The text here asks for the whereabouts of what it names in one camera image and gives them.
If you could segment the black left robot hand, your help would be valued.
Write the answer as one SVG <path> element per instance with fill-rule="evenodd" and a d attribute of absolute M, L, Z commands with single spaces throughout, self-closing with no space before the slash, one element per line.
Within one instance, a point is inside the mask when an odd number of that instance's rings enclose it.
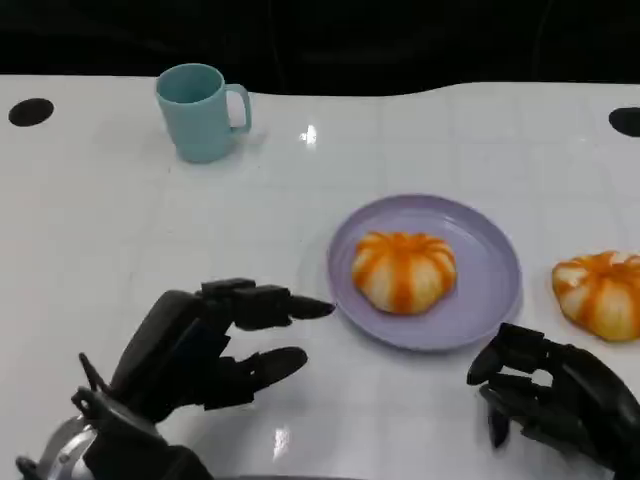
<path fill-rule="evenodd" d="M 289 346 L 236 360 L 224 353 L 229 328 L 288 327 L 327 317 L 334 309 L 326 301 L 244 278 L 207 282 L 194 293 L 169 290 L 125 348 L 109 395 L 154 424 L 183 406 L 217 410 L 249 404 L 257 392 L 301 369 L 308 356 Z"/>

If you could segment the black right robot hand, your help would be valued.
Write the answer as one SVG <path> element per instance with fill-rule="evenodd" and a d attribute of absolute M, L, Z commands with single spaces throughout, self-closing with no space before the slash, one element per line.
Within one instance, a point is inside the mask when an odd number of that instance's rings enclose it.
<path fill-rule="evenodd" d="M 467 383 L 487 403 L 493 448 L 518 423 L 531 440 L 586 456 L 617 479 L 638 478 L 639 402 L 589 351 L 503 323 L 473 360 Z"/>

